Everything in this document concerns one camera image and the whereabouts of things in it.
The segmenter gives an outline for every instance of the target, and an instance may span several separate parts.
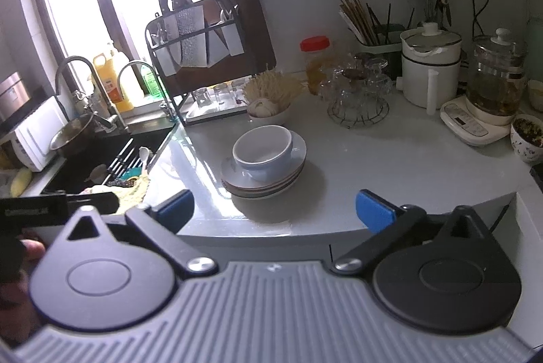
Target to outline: microwave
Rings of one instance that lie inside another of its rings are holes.
[[[14,168],[42,171],[55,156],[51,140],[66,123],[56,98],[50,97],[0,139],[0,148]]]

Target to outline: soap bottle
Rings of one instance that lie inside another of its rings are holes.
[[[141,76],[151,96],[156,99],[162,98],[162,93],[160,93],[160,88],[158,87],[155,76],[151,69],[147,66],[142,66]]]
[[[134,71],[130,68],[123,72],[120,87],[117,85],[119,72],[128,63],[128,58],[113,47],[113,43],[108,43],[107,50],[97,55],[92,63],[104,84],[105,91],[120,113],[132,110],[134,103],[138,103],[143,99],[143,91],[139,86]],[[124,99],[120,95],[120,89],[122,89]]]

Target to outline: blue gripper pad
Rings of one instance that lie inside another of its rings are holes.
[[[153,213],[159,224],[177,234],[194,214],[194,196],[189,189],[184,189],[162,204],[153,207]]]
[[[397,207],[367,189],[358,192],[355,207],[356,215],[373,234],[384,230],[397,218]]]

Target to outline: human hand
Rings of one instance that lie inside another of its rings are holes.
[[[26,248],[25,262],[40,260],[45,254],[43,244],[34,240],[21,240]],[[0,301],[15,306],[0,310],[0,336],[21,343],[39,325],[37,315],[28,297],[28,275],[20,271],[17,282],[0,284]]]

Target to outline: saucer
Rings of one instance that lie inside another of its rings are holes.
[[[300,173],[295,175],[294,178],[290,182],[288,182],[283,188],[275,190],[270,195],[254,196],[254,197],[253,196],[251,196],[251,197],[243,197],[243,196],[237,196],[237,195],[235,195],[233,193],[230,193],[230,194],[232,196],[235,196],[235,197],[237,197],[239,199],[243,199],[243,200],[263,200],[263,199],[268,199],[270,197],[278,196],[281,193],[285,192],[286,190],[290,189],[292,187],[292,185],[294,185],[296,183],[296,181],[298,180],[298,177],[300,176]]]
[[[233,187],[232,185],[228,184],[227,182],[223,182],[224,188],[229,192],[230,194],[245,198],[245,199],[254,199],[254,198],[263,198],[275,195],[276,193],[279,193],[280,191],[283,191],[287,187],[290,187],[290,185],[294,184],[298,176],[303,170],[303,165],[300,166],[291,176],[285,178],[283,181],[281,181],[277,185],[273,185],[266,189],[254,189],[254,190],[247,190],[247,189],[241,189]]]
[[[234,188],[240,188],[244,191],[262,191],[275,187],[294,173],[302,166],[307,154],[307,147],[303,138],[291,131],[292,133],[292,152],[288,168],[285,170],[281,178],[270,180],[267,182],[258,182],[254,180],[249,173],[237,165],[232,157],[223,160],[221,164],[221,177],[224,183],[232,185]]]

